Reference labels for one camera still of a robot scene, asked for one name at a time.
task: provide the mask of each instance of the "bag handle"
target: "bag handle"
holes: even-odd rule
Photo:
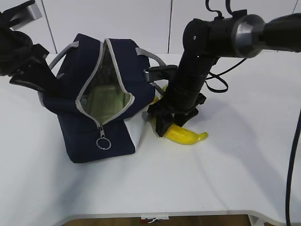
[[[75,41],[73,43],[70,43],[68,46],[66,46],[54,59],[53,61],[49,64],[49,68],[52,70],[55,65],[67,54],[67,52],[71,48],[77,48],[79,46],[79,41]]]
[[[151,58],[151,59],[157,61],[157,63],[160,66],[166,66],[166,64],[164,63],[164,61],[160,57],[158,57],[157,55],[155,55],[155,54],[153,54],[149,51],[146,51],[145,49],[137,47],[136,48],[136,53],[137,53],[138,56],[143,55],[143,56],[146,56],[148,58]]]

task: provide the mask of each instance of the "black clamp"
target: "black clamp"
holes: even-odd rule
[[[149,83],[159,80],[171,81],[178,71],[176,65],[166,65],[158,67],[150,67],[144,70],[145,80]],[[173,124],[183,126],[188,120],[198,114],[197,105],[202,105],[206,100],[203,94],[199,94],[194,106],[187,110],[181,111],[173,107],[171,101],[166,98],[160,99],[153,105],[149,106],[148,113],[156,118],[156,132],[160,137],[163,137],[168,128]]]

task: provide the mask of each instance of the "gray zipper trim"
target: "gray zipper trim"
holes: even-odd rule
[[[116,119],[117,117],[119,117],[122,113],[124,113],[134,103],[134,100],[135,100],[134,95],[131,94],[131,93],[129,93],[126,90],[126,88],[124,87],[124,84],[123,84],[122,79],[121,79],[120,71],[119,71],[119,68],[118,68],[118,65],[117,65],[117,61],[116,61],[116,58],[115,58],[115,54],[114,54],[114,50],[113,50],[113,46],[111,44],[111,41],[109,39],[105,39],[105,43],[107,43],[107,45],[108,45],[108,48],[109,48],[109,51],[110,51],[110,55],[112,57],[113,65],[114,65],[114,68],[115,68],[115,72],[116,72],[116,75],[117,75],[118,82],[119,82],[119,85],[121,87],[121,90],[125,94],[129,94],[130,95],[130,99],[129,99],[129,102],[127,103],[127,105],[124,106],[124,108],[119,113],[117,113],[116,115],[112,116],[110,119],[108,119],[107,121],[105,121],[103,123],[103,125],[105,125],[106,123],[108,123],[108,122]]]
[[[85,82],[85,84],[83,85],[83,87],[81,88],[80,92],[79,92],[79,95],[77,96],[76,100],[75,100],[75,105],[77,107],[77,109],[83,113],[85,116],[87,116],[88,118],[92,119],[95,124],[97,125],[97,129],[100,128],[100,123],[95,119],[93,118],[91,115],[89,115],[87,112],[85,112],[85,110],[83,109],[83,106],[81,105],[80,103],[80,99],[81,97],[83,96],[87,86],[89,85],[89,83],[91,82],[91,80],[93,79],[95,73],[97,72],[97,69],[101,63],[101,60],[102,60],[102,56],[103,56],[103,43],[100,42],[100,49],[99,49],[99,57],[98,57],[98,60],[97,60],[97,63],[96,63],[96,66],[94,68],[94,70],[92,71],[90,77],[87,79],[87,81]]]

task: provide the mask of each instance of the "zipper pull ring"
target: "zipper pull ring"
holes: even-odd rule
[[[96,140],[96,145],[97,145],[97,147],[98,147],[99,149],[102,149],[102,150],[109,150],[109,149],[111,148],[111,141],[110,141],[108,138],[105,137],[104,130],[103,130],[103,126],[100,126],[99,132],[100,132],[100,138],[98,138],[98,139]],[[99,143],[100,143],[102,140],[107,141],[107,142],[109,143],[109,146],[108,146],[108,147],[102,147],[102,146],[100,146]]]

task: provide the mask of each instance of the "white bag panel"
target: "white bag panel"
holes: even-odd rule
[[[137,114],[135,114],[132,118],[128,118],[124,120],[128,133],[135,146],[135,150],[137,150],[145,123],[147,121],[147,115],[148,115],[147,109],[148,106],[142,109]]]

